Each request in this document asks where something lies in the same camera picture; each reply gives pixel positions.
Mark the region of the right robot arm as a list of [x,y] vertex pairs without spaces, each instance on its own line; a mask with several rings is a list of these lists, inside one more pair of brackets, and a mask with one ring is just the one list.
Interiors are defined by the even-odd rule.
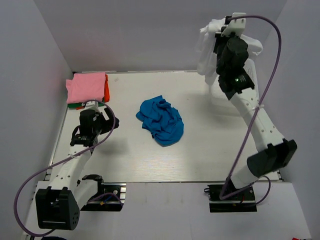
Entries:
[[220,199],[236,200],[260,178],[286,167],[298,146],[293,139],[285,139],[260,104],[255,84],[244,69],[248,44],[235,35],[217,33],[215,37],[219,87],[248,127],[244,138],[252,136],[257,150],[241,169],[230,170],[221,189]]

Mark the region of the white t-shirt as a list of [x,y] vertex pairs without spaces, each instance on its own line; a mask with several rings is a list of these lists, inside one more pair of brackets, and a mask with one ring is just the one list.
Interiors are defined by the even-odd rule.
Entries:
[[[200,52],[197,64],[197,73],[204,76],[205,82],[212,86],[217,79],[216,64],[217,57],[214,53],[216,43],[215,33],[221,30],[225,24],[225,18],[212,19],[208,25],[200,29],[197,42],[197,51]],[[248,53],[250,57],[258,56],[263,51],[262,43],[244,34],[240,37],[248,44]]]

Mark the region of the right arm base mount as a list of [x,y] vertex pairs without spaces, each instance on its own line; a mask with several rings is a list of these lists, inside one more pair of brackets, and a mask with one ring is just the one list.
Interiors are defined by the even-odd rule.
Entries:
[[223,184],[211,184],[204,188],[208,196],[210,213],[253,213],[257,212],[256,198],[253,187],[239,194],[221,200],[219,195]]

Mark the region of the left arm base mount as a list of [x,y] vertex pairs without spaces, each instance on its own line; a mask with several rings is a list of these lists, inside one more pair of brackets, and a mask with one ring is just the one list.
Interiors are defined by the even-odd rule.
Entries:
[[98,192],[82,207],[82,212],[120,212],[126,198],[126,183],[103,182]]

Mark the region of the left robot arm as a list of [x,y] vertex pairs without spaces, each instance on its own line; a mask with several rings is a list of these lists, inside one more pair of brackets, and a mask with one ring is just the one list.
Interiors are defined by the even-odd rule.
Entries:
[[68,156],[47,188],[38,189],[35,195],[37,223],[40,229],[74,230],[81,209],[89,202],[103,198],[106,187],[103,177],[97,174],[82,175],[91,158],[98,136],[118,128],[119,119],[105,108],[82,110],[79,125],[71,135]]

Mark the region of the blue t-shirt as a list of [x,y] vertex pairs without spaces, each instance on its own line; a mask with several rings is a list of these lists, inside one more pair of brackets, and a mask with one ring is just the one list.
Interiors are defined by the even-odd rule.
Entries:
[[144,100],[136,118],[142,128],[161,146],[171,146],[180,141],[184,134],[184,123],[179,111],[172,107],[162,95]]

